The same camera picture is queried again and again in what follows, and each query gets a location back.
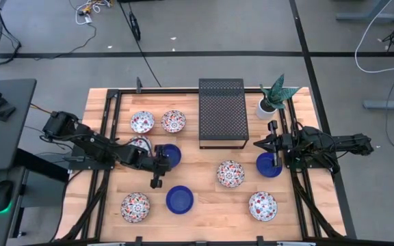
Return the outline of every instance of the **gray floor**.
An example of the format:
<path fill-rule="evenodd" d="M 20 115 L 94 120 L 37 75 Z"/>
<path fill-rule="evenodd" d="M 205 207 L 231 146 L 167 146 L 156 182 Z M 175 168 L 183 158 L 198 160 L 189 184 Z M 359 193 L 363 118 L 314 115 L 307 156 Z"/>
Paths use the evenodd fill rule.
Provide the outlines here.
<path fill-rule="evenodd" d="M 296 2 L 310 51 L 354 51 L 367 24 L 337 22 L 334 14 L 367 10 L 376 1 Z M 165 0 L 132 6 L 142 28 L 144 51 L 301 51 L 286 0 Z M 394 1 L 387 11 L 394 12 Z M 8 28 L 23 43 L 22 53 L 67 52 L 83 44 L 92 29 L 76 25 L 74 15 L 64 0 L 8 0 L 3 9 Z M 78 52 L 137 51 L 118 6 L 94 14 L 93 21 L 97 37 Z M 385 44 L 377 39 L 392 29 L 394 24 L 374 25 L 361 51 L 383 51 Z M 0 53 L 11 49 L 4 39 Z M 271 85 L 282 73 L 287 86 L 310 85 L 301 57 L 150 57 L 148 61 L 165 87 L 197 86 L 203 77 L 239 77 L 249 86 Z M 362 58 L 360 63 L 377 70 L 394 66 L 394 58 Z M 348 154 L 340 161 L 357 236 L 394 241 L 394 148 L 386 140 L 384 112 L 362 107 L 364 99 L 386 98 L 394 72 L 365 74 L 349 57 L 313 58 L 313 65 L 332 134 L 364 133 L 376 147 L 371 156 Z M 0 67 L 0 79 L 37 79 L 33 101 L 38 105 L 80 116 L 89 88 L 133 87 L 136 76 L 144 86 L 156 86 L 140 57 L 15 59 Z M 42 128 L 46 120 L 47 115 L 30 111 L 27 125 Z M 389 127 L 394 140 L 394 112 Z M 39 141 L 38 133 L 29 129 L 23 133 L 21 147 L 33 153 L 64 152 Z M 58 193 L 49 195 L 60 198 Z M 28 235 L 9 244 L 49 240 L 60 212 L 55 205 L 27 209 L 21 229 Z"/>

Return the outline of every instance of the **black desk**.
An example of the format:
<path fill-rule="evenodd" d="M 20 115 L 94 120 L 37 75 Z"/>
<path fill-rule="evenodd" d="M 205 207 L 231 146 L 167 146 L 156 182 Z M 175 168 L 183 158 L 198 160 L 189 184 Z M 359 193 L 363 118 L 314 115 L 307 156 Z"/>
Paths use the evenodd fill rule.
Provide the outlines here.
<path fill-rule="evenodd" d="M 0 212 L 0 245 L 5 245 L 21 224 L 23 184 L 28 170 L 62 182 L 68 180 L 66 169 L 18 149 L 35 86 L 35 79 L 0 81 L 3 98 L 16 107 L 7 122 L 0 121 L 0 181 L 7 179 L 14 183 L 11 203 L 8 209 Z"/>

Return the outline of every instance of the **computer mouse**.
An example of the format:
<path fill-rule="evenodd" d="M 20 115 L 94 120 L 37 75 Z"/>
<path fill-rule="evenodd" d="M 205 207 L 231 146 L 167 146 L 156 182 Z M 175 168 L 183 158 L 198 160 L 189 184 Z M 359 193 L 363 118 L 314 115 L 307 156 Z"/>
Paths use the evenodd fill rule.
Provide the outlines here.
<path fill-rule="evenodd" d="M 13 182 L 3 180 L 0 182 L 0 211 L 6 209 L 10 204 L 13 192 Z"/>

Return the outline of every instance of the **metal mesh box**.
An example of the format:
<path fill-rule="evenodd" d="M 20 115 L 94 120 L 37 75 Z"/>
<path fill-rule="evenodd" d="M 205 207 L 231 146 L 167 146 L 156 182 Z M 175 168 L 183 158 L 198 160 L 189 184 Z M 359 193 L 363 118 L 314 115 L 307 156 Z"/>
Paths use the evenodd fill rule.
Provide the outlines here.
<path fill-rule="evenodd" d="M 199 79 L 200 149 L 242 149 L 249 140 L 243 79 Z"/>

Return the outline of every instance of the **wooden table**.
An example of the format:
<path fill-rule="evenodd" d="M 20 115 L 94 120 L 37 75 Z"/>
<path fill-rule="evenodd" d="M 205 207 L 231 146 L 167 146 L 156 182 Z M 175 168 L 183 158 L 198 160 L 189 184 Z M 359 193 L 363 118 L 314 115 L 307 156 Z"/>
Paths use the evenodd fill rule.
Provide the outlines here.
<path fill-rule="evenodd" d="M 83 116 L 83 123 L 100 131 L 101 118 L 107 89 L 91 89 Z M 146 136 L 153 145 L 176 144 L 182 152 L 181 163 L 163 180 L 161 189 L 149 186 L 152 173 L 137 171 L 116 164 L 111 173 L 101 241 L 134 241 L 143 236 L 144 241 L 255 241 L 264 236 L 266 241 L 300 240 L 300 228 L 293 186 L 289 170 L 280 176 L 266 178 L 257 171 L 256 158 L 262 149 L 253 142 L 269 134 L 267 121 L 259 120 L 256 107 L 262 94 L 246 94 L 250 140 L 243 150 L 200 150 L 198 145 L 198 94 L 125 94 L 122 97 L 117 137 L 124 142 L 136 134 L 130 128 L 130 118 L 137 111 L 147 110 L 155 116 L 155 126 Z M 302 88 L 294 97 L 298 121 L 303 125 L 318 127 L 311 95 Z M 182 111 L 187 118 L 185 128 L 179 133 L 167 133 L 160 124 L 162 115 L 171 109 Z M 273 117 L 281 126 L 279 113 Z M 109 136 L 111 120 L 107 125 Z M 223 187 L 216 179 L 218 165 L 225 160 L 241 163 L 245 180 L 237 188 Z M 86 207 L 92 172 L 84 171 L 68 186 L 62 222 L 57 238 L 65 235 Z M 318 209 L 334 226 L 345 234 L 343 220 L 334 184 L 325 169 L 310 169 L 313 195 Z M 175 215 L 166 207 L 166 193 L 176 185 L 185 185 L 194 193 L 194 205 L 184 215 Z M 278 213 L 269 222 L 260 222 L 248 211 L 248 200 L 256 191 L 271 193 L 278 202 Z M 132 192 L 146 194 L 151 203 L 150 214 L 140 223 L 128 223 L 120 214 L 124 197 Z M 308 232 L 313 235 L 309 210 L 305 207 Z M 93 236 L 96 216 L 91 218 L 90 236 Z"/>

